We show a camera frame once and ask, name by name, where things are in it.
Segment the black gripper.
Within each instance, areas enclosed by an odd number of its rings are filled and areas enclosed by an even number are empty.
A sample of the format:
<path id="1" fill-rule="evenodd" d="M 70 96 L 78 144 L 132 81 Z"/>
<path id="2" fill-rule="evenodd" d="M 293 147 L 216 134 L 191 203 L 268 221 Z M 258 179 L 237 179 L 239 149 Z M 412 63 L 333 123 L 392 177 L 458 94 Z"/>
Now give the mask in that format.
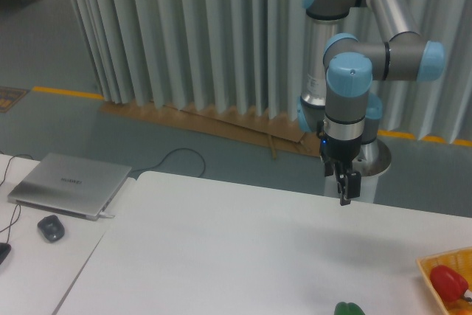
<path id="1" fill-rule="evenodd" d="M 332 176 L 335 170 L 344 171 L 337 177 L 338 193 L 340 205 L 349 205 L 361 194 L 361 173 L 351 170 L 361 149 L 361 121 L 319 120 L 316 135 L 320 139 L 324 176 Z"/>

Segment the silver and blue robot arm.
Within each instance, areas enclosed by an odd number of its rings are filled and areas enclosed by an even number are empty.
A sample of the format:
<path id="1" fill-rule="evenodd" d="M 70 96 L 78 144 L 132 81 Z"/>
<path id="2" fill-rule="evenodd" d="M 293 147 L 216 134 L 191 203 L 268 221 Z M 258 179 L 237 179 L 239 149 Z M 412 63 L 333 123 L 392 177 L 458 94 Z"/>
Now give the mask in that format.
<path id="1" fill-rule="evenodd" d="M 371 92 L 373 82 L 436 80 L 445 50 L 421 36 L 406 0 L 303 0 L 303 6 L 312 21 L 324 24 L 366 7 L 381 35 L 370 44 L 334 32 L 324 43 L 322 76 L 308 78 L 297 102 L 299 127 L 318 137 L 324 175 L 333 178 L 341 205 L 348 205 L 361 197 L 362 180 L 381 175 L 392 161 L 378 139 L 383 105 Z"/>

